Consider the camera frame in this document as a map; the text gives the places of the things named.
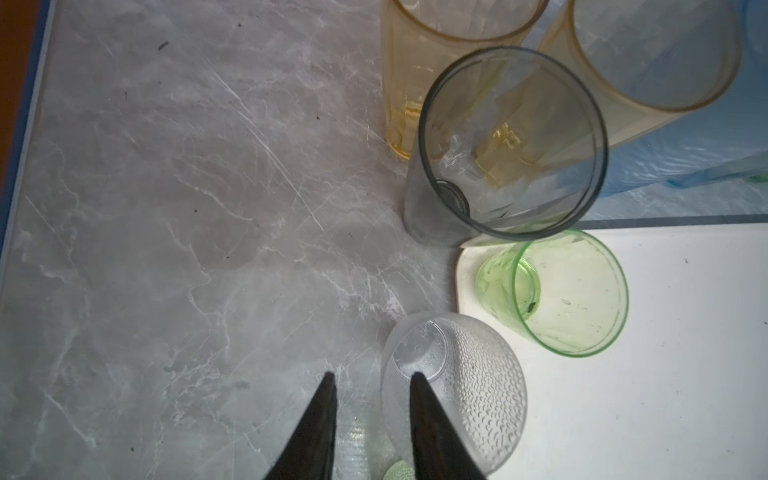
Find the small green cup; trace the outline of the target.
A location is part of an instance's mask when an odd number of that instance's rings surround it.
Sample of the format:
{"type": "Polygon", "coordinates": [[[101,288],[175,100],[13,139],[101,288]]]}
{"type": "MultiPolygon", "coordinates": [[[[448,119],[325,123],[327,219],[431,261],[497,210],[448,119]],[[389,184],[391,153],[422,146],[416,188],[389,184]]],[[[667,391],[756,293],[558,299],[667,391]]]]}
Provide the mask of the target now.
{"type": "Polygon", "coordinates": [[[382,480],[415,480],[415,472],[407,462],[399,460],[389,467],[382,480]]]}
{"type": "Polygon", "coordinates": [[[629,287],[614,253],[580,230],[510,244],[475,276],[483,310],[555,354],[584,358],[611,346],[629,313],[629,287]]]}

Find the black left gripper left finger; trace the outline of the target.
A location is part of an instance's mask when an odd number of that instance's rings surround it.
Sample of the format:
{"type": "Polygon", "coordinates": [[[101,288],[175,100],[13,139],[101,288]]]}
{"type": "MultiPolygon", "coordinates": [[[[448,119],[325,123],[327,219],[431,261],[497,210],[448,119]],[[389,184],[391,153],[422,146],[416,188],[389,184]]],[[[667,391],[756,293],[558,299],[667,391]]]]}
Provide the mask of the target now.
{"type": "Polygon", "coordinates": [[[326,372],[283,452],[265,479],[331,479],[337,412],[335,375],[326,372]]]}

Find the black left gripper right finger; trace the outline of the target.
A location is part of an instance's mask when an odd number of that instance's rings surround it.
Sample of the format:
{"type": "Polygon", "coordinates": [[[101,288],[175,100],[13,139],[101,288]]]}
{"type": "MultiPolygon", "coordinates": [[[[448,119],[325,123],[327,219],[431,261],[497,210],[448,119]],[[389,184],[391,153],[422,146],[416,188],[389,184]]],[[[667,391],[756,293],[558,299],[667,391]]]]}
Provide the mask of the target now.
{"type": "Polygon", "coordinates": [[[410,381],[409,414],[416,479],[485,479],[422,372],[410,381]]]}

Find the clear dimpled small cup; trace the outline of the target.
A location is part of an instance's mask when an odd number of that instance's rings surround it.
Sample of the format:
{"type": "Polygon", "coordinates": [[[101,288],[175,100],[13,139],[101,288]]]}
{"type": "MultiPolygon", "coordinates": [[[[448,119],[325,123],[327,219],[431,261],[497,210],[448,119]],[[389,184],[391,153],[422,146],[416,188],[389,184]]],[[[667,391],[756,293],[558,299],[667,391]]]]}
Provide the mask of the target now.
{"type": "Polygon", "coordinates": [[[520,442],[528,407],[524,374],[508,342],[457,313],[422,312],[396,324],[384,346],[380,398],[387,435],[408,466],[414,464],[409,390],[417,372],[479,469],[497,471],[520,442]]]}

